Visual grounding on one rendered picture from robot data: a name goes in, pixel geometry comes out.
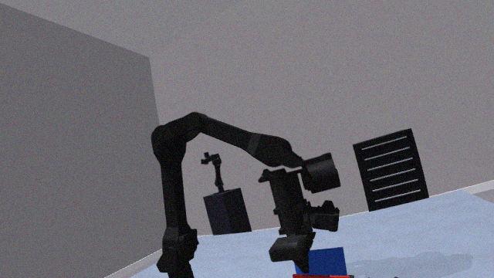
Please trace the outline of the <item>blue board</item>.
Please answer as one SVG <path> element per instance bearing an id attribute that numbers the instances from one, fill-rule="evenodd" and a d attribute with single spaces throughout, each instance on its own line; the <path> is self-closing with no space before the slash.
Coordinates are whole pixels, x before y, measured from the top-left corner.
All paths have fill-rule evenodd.
<path id="1" fill-rule="evenodd" d="M 343 247 L 333 249 L 314 249 L 308 252 L 309 272 L 303 273 L 295 264 L 296 274 L 347 276 Z"/>

